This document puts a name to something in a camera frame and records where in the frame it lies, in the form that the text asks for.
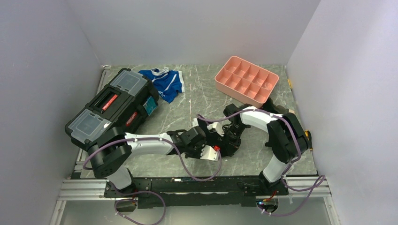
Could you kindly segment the black white underwear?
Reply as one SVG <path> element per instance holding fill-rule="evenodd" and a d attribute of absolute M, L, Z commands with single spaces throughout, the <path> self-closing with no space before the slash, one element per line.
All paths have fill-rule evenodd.
<path fill-rule="evenodd" d="M 198 118 L 192 119 L 192 126 L 199 126 L 204 131 L 206 136 L 206 145 L 212 147 L 218 146 L 219 134 L 217 133 L 215 128 L 213 128 L 211 125 L 208 128 L 206 122 L 203 120 L 199 120 Z"/>

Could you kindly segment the pink divided organizer tray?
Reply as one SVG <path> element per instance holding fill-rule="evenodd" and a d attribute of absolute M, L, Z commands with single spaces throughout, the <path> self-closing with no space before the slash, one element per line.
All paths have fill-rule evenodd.
<path fill-rule="evenodd" d="M 216 74 L 215 87 L 244 104 L 261 108 L 279 76 L 238 56 L 232 56 Z"/>

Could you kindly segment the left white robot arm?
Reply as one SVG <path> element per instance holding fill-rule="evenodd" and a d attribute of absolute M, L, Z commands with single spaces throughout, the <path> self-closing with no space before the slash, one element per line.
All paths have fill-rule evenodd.
<path fill-rule="evenodd" d="M 118 193 L 128 197 L 135 190 L 132 175 L 123 166 L 128 158 L 158 154 L 205 159 L 206 148 L 206 134 L 198 126 L 158 135 L 136 135 L 113 128 L 92 143 L 83 168 L 92 170 L 96 178 L 107 179 Z"/>

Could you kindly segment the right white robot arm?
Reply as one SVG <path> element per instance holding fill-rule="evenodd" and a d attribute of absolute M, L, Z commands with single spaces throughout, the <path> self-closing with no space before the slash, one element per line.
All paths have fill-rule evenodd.
<path fill-rule="evenodd" d="M 270 147 L 273 156 L 269 164 L 259 174 L 259 190 L 269 195 L 276 190 L 289 165 L 298 161 L 305 151 L 311 149 L 312 140 L 303 130 L 295 114 L 274 114 L 244 104 L 237 107 L 230 104 L 225 107 L 224 115 L 230 124 L 223 128 L 223 136 L 216 142 L 221 153 L 232 156 L 240 147 L 241 134 L 249 127 L 255 127 L 268 133 L 266 147 Z"/>

